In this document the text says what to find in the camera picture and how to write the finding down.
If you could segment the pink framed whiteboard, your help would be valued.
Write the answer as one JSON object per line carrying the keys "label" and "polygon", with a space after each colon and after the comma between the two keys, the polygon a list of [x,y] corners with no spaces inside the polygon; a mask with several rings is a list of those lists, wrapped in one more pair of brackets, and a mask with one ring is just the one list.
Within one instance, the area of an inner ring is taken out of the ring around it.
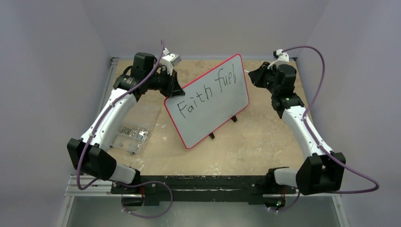
{"label": "pink framed whiteboard", "polygon": [[165,109],[187,149],[196,146],[249,105],[243,59],[235,54],[166,98]]}

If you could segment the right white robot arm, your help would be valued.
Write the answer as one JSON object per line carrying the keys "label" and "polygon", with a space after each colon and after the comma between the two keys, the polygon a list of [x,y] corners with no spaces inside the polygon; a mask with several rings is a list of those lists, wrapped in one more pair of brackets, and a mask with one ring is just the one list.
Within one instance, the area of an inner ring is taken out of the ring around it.
{"label": "right white robot arm", "polygon": [[271,168],[268,170],[265,185],[270,192],[278,192],[283,186],[297,188],[303,195],[337,192],[342,183],[345,163],[342,153],[335,153],[326,145],[323,138],[305,114],[306,108],[295,92],[296,69],[288,64],[269,67],[264,62],[258,69],[248,73],[254,86],[265,88],[271,93],[271,105],[280,119],[292,131],[304,156],[301,167]]}

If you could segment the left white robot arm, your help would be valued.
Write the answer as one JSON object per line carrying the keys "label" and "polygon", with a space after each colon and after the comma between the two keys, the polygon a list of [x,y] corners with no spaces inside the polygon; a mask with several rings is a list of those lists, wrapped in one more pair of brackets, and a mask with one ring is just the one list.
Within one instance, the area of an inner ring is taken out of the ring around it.
{"label": "left white robot arm", "polygon": [[77,174],[122,183],[128,193],[140,190],[139,170],[119,164],[108,149],[126,114],[148,90],[159,91],[165,97],[185,95],[174,70],[180,61],[178,54],[168,50],[159,59],[149,53],[135,54],[133,64],[116,79],[109,100],[90,128],[67,144]]}

